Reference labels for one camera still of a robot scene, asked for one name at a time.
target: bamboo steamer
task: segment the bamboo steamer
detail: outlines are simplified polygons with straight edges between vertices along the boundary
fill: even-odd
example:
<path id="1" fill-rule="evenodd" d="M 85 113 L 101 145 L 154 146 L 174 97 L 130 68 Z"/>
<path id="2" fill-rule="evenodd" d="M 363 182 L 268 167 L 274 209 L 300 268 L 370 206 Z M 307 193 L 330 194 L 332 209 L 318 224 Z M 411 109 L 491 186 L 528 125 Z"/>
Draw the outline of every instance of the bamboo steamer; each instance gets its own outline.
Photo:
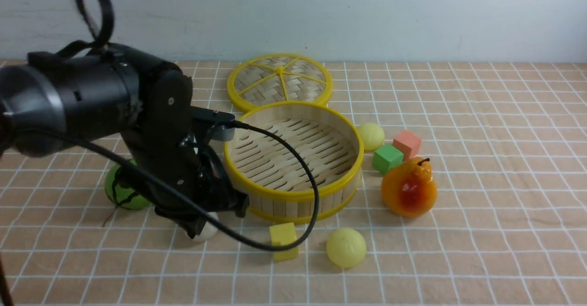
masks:
<path id="1" fill-rule="evenodd" d="M 335 110 L 304 101 L 277 102 L 249 111 L 241 121 L 277 134 L 304 158 L 319 189 L 318 220 L 344 208 L 360 187 L 363 143 L 350 120 Z M 224 145 L 224 158 L 233 186 L 249 195 L 253 214 L 277 223 L 310 222 L 310 179 L 283 145 L 236 130 Z"/>

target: yellow bun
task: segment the yellow bun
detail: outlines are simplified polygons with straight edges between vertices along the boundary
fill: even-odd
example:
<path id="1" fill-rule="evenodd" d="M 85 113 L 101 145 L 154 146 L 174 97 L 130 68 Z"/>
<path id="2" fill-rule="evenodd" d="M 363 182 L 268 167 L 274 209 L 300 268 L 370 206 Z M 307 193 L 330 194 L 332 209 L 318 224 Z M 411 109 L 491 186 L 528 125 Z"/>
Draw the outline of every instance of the yellow bun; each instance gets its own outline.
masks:
<path id="1" fill-rule="evenodd" d="M 373 122 L 366 122 L 357 128 L 360 138 L 363 140 L 365 151 L 374 151 L 383 146 L 385 132 L 383 128 Z"/>
<path id="2" fill-rule="evenodd" d="M 327 256 L 338 267 L 354 267 L 365 259 L 365 254 L 365 238 L 354 229 L 338 229 L 328 239 Z"/>

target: cube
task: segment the cube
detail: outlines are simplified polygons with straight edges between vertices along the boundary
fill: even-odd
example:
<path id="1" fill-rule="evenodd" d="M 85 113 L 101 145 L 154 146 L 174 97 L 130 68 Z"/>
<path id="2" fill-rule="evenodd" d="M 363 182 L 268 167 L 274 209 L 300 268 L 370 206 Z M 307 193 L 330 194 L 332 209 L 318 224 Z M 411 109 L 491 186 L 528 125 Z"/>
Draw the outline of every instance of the cube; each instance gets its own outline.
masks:
<path id="1" fill-rule="evenodd" d="M 271 238 L 272 245 L 288 245 L 298 239 L 298 235 L 295 232 L 294 223 L 276 224 L 269 227 L 269 236 Z M 298 256 L 298 247 L 292 248 L 287 251 L 279 251 L 273 253 L 273 260 L 283 261 L 294 259 Z"/>
<path id="2" fill-rule="evenodd" d="M 392 145 L 403 153 L 403 160 L 408 160 L 418 154 L 422 139 L 409 130 L 404 130 L 393 139 Z"/>
<path id="3" fill-rule="evenodd" d="M 403 156 L 403 153 L 393 145 L 384 145 L 373 154 L 373 168 L 385 175 L 392 168 L 402 163 Z"/>

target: green ball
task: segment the green ball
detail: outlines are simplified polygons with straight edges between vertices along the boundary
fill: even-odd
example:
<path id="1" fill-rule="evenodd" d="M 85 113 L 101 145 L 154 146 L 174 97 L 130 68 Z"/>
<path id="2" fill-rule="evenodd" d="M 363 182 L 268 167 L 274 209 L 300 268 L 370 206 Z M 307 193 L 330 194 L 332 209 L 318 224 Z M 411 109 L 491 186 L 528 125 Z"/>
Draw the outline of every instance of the green ball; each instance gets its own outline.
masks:
<path id="1" fill-rule="evenodd" d="M 133 165 L 136 165 L 136 163 L 134 162 L 134 159 L 131 159 L 130 162 Z M 116 172 L 118 172 L 118 170 L 120 170 L 120 168 L 121 168 L 121 166 L 119 164 L 112 167 L 109 170 L 108 175 L 106 176 L 106 181 L 105 181 L 106 195 L 108 196 L 108 199 L 111 200 L 111 202 L 113 204 L 116 204 L 116 202 L 114 201 L 114 193 L 112 191 L 112 186 L 114 184 Z M 130 197 L 130 195 L 132 195 L 132 193 L 134 193 L 134 189 L 124 188 L 119 184 L 116 185 L 116 200 L 119 203 L 121 203 L 125 199 L 128 199 L 128 197 Z M 143 208 L 146 208 L 150 205 L 151 205 L 151 202 L 149 202 L 143 196 L 138 195 L 138 196 L 133 197 L 133 199 L 130 202 L 125 203 L 125 204 L 121 205 L 120 207 L 125 208 L 127 210 L 142 210 Z"/>

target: yellow rim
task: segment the yellow rim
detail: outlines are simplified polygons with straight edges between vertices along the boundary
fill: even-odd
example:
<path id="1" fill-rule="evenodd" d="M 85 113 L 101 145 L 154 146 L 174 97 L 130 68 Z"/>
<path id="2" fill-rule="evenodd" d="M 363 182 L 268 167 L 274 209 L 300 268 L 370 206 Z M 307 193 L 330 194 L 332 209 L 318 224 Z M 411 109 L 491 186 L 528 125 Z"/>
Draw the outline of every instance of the yellow rim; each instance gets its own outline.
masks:
<path id="1" fill-rule="evenodd" d="M 276 56 L 285 56 L 285 57 L 292 57 L 293 59 L 288 62 L 285 66 L 289 66 L 290 64 L 292 64 L 294 61 L 296 60 L 305 60 L 309 63 L 314 64 L 317 68 L 320 69 L 320 71 L 322 72 L 322 74 L 324 74 L 324 78 L 326 79 L 325 82 L 321 81 L 321 80 L 317 80 L 314 79 L 310 76 L 304 76 L 302 74 L 299 73 L 294 73 L 294 72 L 283 72 L 283 74 L 289 74 L 289 75 L 293 75 L 293 76 L 300 76 L 303 78 L 307 78 L 309 80 L 314 80 L 315 82 L 319 82 L 319 83 L 323 83 L 325 84 L 324 87 L 324 91 L 322 92 L 322 94 L 320 94 L 320 96 L 318 96 L 313 102 L 309 102 L 309 103 L 316 103 L 317 105 L 321 105 L 321 106 L 325 106 L 327 105 L 328 101 L 330 100 L 330 97 L 332 95 L 332 77 L 329 73 L 329 71 L 320 63 L 318 63 L 317 61 L 309 58 L 309 57 L 305 57 L 305 56 L 301 56 L 301 55 L 295 55 L 295 54 L 289 54 L 289 53 L 276 53 L 276 54 L 270 54 L 270 55 L 264 55 L 264 56 L 260 56 L 260 57 L 256 57 L 254 59 L 251 59 L 243 64 L 240 64 L 237 68 L 235 68 L 233 70 L 233 72 L 230 74 L 230 76 L 228 76 L 228 82 L 227 82 L 227 89 L 228 89 L 228 97 L 230 97 L 230 100 L 233 102 L 233 105 L 241 110 L 243 113 L 249 112 L 253 109 L 256 109 L 257 106 L 253 105 L 250 102 L 247 102 L 245 100 L 243 100 L 243 98 L 241 97 L 241 93 L 243 93 L 246 90 L 249 90 L 250 88 L 258 85 L 259 83 L 263 82 L 264 80 L 266 80 L 267 78 L 272 78 L 274 76 L 277 75 L 276 69 L 270 67 L 270 66 L 265 66 L 263 64 L 258 64 L 256 63 L 256 61 L 260 61 L 263 59 L 268 59 L 270 57 L 276 57 Z M 267 68 L 269 70 L 273 70 L 275 71 L 275 73 L 270 74 L 270 76 L 263 78 L 261 80 L 258 80 L 257 82 L 255 82 L 252 85 L 249 85 L 247 88 L 245 88 L 243 91 L 237 92 L 236 89 L 234 88 L 234 82 L 235 79 L 237 78 L 237 75 L 239 74 L 239 72 L 241 72 L 241 70 L 243 70 L 243 68 L 252 65 L 252 66 L 258 66 L 261 68 Z M 287 92 L 285 91 L 285 82 L 283 80 L 283 76 L 280 74 L 279 75 L 279 80 L 281 80 L 281 86 L 283 87 L 283 94 L 286 97 L 286 101 L 288 101 L 288 95 Z"/>
<path id="2" fill-rule="evenodd" d="M 352 199 L 354 198 L 354 195 L 356 193 L 357 193 L 357 189 L 355 189 L 353 191 L 353 193 L 350 196 L 348 196 L 348 198 L 345 199 L 344 202 L 340 203 L 340 205 L 338 205 L 337 207 L 335 207 L 331 210 L 328 210 L 326 212 L 322 212 L 321 214 L 318 214 L 318 218 L 316 219 L 316 221 L 324 220 L 325 218 L 329 218 L 331 216 L 334 216 L 336 213 L 340 212 L 340 210 L 342 210 L 346 205 L 348 205 L 350 203 L 350 201 L 352 201 Z M 312 216 L 303 217 L 303 218 L 285 218 L 285 217 L 271 216 L 271 214 L 266 214 L 265 212 L 261 212 L 253 207 L 250 207 L 249 211 L 252 214 L 255 214 L 256 216 L 258 216 L 259 218 L 262 218 L 262 219 L 265 219 L 269 222 L 274 222 L 274 223 L 306 224 L 306 223 L 310 222 L 310 219 L 312 219 Z"/>
<path id="3" fill-rule="evenodd" d="M 344 122 L 346 122 L 350 126 L 350 128 L 353 130 L 353 133 L 354 133 L 355 137 L 357 138 L 357 141 L 359 142 L 359 151 L 358 151 L 359 153 L 357 154 L 357 160 L 354 162 L 354 164 L 350 168 L 350 170 L 348 172 L 346 172 L 346 174 L 344 176 L 342 176 L 340 179 L 334 181 L 333 183 L 331 183 L 329 185 L 319 187 L 318 193 L 320 195 L 330 195 L 330 194 L 335 193 L 336 191 L 344 188 L 352 180 L 352 178 L 354 178 L 356 176 L 356 174 L 360 171 L 361 164 L 363 162 L 364 148 L 363 148 L 363 141 L 359 137 L 359 132 L 358 132 L 357 128 L 355 128 L 355 126 L 350 122 L 350 120 L 348 120 L 342 114 L 336 112 L 335 110 L 330 109 L 329 107 L 321 106 L 321 105 L 318 105 L 314 102 L 303 102 L 303 101 L 276 102 L 276 103 L 271 103 L 268 105 L 257 107 L 256 109 L 253 109 L 253 110 L 245 113 L 241 117 L 240 121 L 243 122 L 248 117 L 252 116 L 253 114 L 262 112 L 263 110 L 270 109 L 273 107 L 278 107 L 278 106 L 286 106 L 286 105 L 311 106 L 311 107 L 316 107 L 316 108 L 319 108 L 322 110 L 326 110 L 329 113 L 344 120 Z M 224 143 L 224 158 L 226 159 L 226 166 L 228 167 L 228 170 L 230 172 L 232 172 L 233 177 L 236 178 L 237 181 L 240 184 L 242 184 L 244 187 L 246 187 L 248 190 L 252 191 L 253 193 L 256 193 L 257 195 L 259 195 L 261 197 L 265 197 L 267 199 L 273 199 L 273 200 L 300 202 L 300 201 L 308 201 L 308 200 L 314 199 L 314 191 L 312 189 L 307 189 L 304 191 L 275 190 L 275 189 L 269 189 L 266 187 L 262 187 L 261 185 L 257 185 L 256 183 L 249 180 L 241 172 L 239 172 L 239 170 L 234 165 L 233 160 L 229 154 L 228 145 L 230 142 L 233 142 L 233 141 L 229 141 L 229 142 Z"/>

